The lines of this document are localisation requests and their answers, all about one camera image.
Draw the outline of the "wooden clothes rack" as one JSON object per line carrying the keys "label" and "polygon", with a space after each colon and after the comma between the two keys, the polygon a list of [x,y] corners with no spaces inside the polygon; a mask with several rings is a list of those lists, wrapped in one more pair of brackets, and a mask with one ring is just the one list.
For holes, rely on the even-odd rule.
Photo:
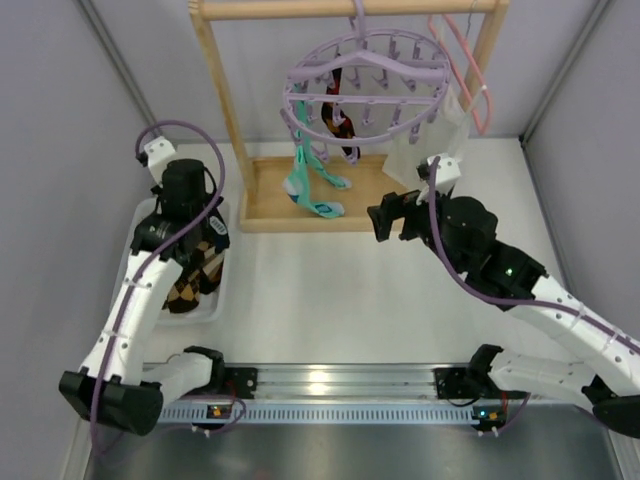
{"label": "wooden clothes rack", "polygon": [[[335,189],[311,167],[308,168],[311,198],[314,201],[340,202],[345,208],[342,217],[325,219],[299,207],[282,186],[292,170],[295,156],[295,144],[280,115],[286,73],[316,47],[349,33],[357,2],[364,5],[368,26],[411,30],[432,40],[427,17],[433,15],[436,28],[444,34],[446,47],[462,78],[467,81],[471,94],[478,91],[479,82],[471,79],[467,59],[440,15],[451,16],[468,40],[471,53],[484,73],[509,7],[505,1],[191,2],[191,21],[217,90],[244,184],[238,211],[239,226],[245,232],[364,232],[371,227],[367,208],[379,202],[386,193],[401,189],[401,184],[382,171],[392,141],[363,147],[355,164],[348,163],[335,147],[329,148],[327,159],[318,156],[329,173],[351,182],[352,186],[346,190]],[[247,151],[233,104],[239,91],[227,79],[213,32],[216,21],[232,21],[239,27],[245,27],[251,20],[263,20],[267,24],[267,31],[260,42],[266,63],[254,68],[253,74],[269,93],[268,119],[285,131],[286,144],[281,155],[251,155]]]}

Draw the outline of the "brown argyle sock in basket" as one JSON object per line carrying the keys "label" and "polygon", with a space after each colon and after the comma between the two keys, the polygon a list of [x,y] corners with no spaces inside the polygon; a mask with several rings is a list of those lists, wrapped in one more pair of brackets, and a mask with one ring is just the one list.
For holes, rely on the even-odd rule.
{"label": "brown argyle sock in basket", "polygon": [[162,309],[170,314],[186,314],[200,305],[203,295],[218,290],[223,273],[226,250],[201,242],[189,265],[172,286]]}

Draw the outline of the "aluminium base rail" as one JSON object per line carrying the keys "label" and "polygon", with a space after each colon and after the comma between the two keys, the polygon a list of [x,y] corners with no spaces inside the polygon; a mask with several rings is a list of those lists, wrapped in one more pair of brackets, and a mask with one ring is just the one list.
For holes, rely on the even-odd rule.
{"label": "aluminium base rail", "polygon": [[133,373],[88,368],[59,390],[92,425],[139,436],[160,422],[443,423],[503,429],[533,398],[608,415],[616,394],[586,364],[492,350],[467,364],[227,364],[189,351]]}

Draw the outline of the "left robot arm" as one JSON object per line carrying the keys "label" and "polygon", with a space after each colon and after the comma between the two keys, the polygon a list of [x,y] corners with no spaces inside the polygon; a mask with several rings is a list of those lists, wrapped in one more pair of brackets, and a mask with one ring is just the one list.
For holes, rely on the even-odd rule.
{"label": "left robot arm", "polygon": [[99,338],[58,385],[82,419],[139,436],[154,429],[166,405],[196,390],[217,392],[224,377],[222,353],[201,346],[143,369],[172,288],[200,270],[207,249],[221,253],[229,246],[226,231],[211,224],[221,198],[201,161],[169,162],[154,193],[155,210],[134,230],[124,279]]}

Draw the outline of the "white cloth bag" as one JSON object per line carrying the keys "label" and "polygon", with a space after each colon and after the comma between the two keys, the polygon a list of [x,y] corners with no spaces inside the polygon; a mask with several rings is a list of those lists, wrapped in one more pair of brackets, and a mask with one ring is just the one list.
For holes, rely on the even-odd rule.
{"label": "white cloth bag", "polygon": [[470,133],[470,116],[462,109],[453,88],[449,87],[436,113],[429,123],[419,125],[417,139],[410,139],[410,131],[402,132],[392,140],[382,171],[406,189],[421,186],[417,173],[420,162],[438,154],[458,157]]}

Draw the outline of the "white plastic basket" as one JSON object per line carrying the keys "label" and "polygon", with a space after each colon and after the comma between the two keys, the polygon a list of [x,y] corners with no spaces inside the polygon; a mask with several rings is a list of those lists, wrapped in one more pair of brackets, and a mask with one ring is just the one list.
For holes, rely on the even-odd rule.
{"label": "white plastic basket", "polygon": [[[148,198],[142,200],[134,210],[127,238],[125,240],[124,250],[121,255],[110,306],[114,305],[122,282],[124,280],[127,267],[127,258],[130,250],[130,244],[133,239],[134,229],[144,217],[153,212],[154,206],[155,200],[153,198]],[[209,295],[202,294],[200,296],[199,305],[194,310],[191,310],[190,312],[184,314],[172,314],[168,309],[162,310],[159,314],[157,325],[166,327],[179,327],[216,321],[223,311],[224,302],[226,299],[228,278],[231,270],[231,250],[228,250],[222,267],[223,269],[221,270],[220,286]]]}

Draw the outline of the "purple round clip hanger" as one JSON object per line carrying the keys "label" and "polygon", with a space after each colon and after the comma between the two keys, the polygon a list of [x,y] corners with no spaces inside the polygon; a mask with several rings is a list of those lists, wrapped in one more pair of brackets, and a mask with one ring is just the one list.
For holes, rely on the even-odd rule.
{"label": "purple round clip hanger", "polygon": [[[355,6],[350,32],[316,47],[285,76],[280,115],[289,131],[297,127],[310,137],[321,159],[331,147],[341,154],[342,146],[358,147],[361,155],[363,147],[391,142],[402,132],[410,131],[415,141],[419,125],[435,119],[453,76],[436,41],[411,30],[372,28],[363,3]],[[326,95],[338,68],[340,93]],[[323,102],[337,103],[350,117],[352,139],[329,132],[321,118]]]}

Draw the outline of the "pink coat hanger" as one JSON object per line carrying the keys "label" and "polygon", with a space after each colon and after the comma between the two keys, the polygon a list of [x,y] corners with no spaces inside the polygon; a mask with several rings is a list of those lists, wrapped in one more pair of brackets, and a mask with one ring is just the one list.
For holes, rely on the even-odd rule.
{"label": "pink coat hanger", "polygon": [[[462,52],[464,53],[467,62],[468,69],[471,71],[471,79],[477,80],[479,82],[479,89],[475,94],[471,94],[470,87],[467,85],[467,81],[462,78],[458,65],[455,60],[452,58],[446,44],[444,42],[444,34],[436,28],[434,16],[429,15],[427,17],[427,27],[429,32],[431,33],[433,39],[443,50],[445,55],[447,56],[451,71],[454,75],[454,78],[458,82],[460,87],[461,94],[463,99],[468,102],[468,106],[466,107],[466,111],[472,115],[472,118],[475,123],[476,130],[479,135],[484,135],[490,127],[491,120],[493,117],[493,99],[490,94],[489,88],[485,82],[485,78],[483,73],[481,72],[476,60],[474,59],[468,40],[461,34],[458,26],[454,22],[448,14],[441,14],[440,17],[447,24],[451,33],[454,35],[455,39],[458,42]],[[479,112],[477,110],[477,104],[479,103],[480,98],[483,98],[486,106],[486,113],[483,120],[480,119]]]}

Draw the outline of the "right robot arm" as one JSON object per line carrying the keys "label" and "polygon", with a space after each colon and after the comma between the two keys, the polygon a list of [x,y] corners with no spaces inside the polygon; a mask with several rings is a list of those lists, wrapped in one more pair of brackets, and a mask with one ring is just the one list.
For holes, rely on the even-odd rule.
{"label": "right robot arm", "polygon": [[570,362],[481,345],[466,367],[476,396],[526,392],[588,410],[609,430],[639,436],[639,343],[580,302],[524,251],[497,238],[498,219],[469,196],[391,192],[367,214],[379,242],[421,240],[469,295],[566,349]]}

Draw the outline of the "red black argyle sock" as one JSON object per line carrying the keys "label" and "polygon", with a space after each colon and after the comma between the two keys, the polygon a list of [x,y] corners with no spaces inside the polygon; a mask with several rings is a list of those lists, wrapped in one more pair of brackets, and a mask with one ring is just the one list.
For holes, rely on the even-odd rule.
{"label": "red black argyle sock", "polygon": [[[326,95],[338,95],[340,93],[342,69],[332,71],[332,83],[327,86]],[[339,139],[352,139],[355,136],[353,122],[339,105],[335,102],[323,102],[321,118],[329,132]],[[360,159],[360,149],[353,146],[341,147],[343,157],[348,163],[355,164]]]}

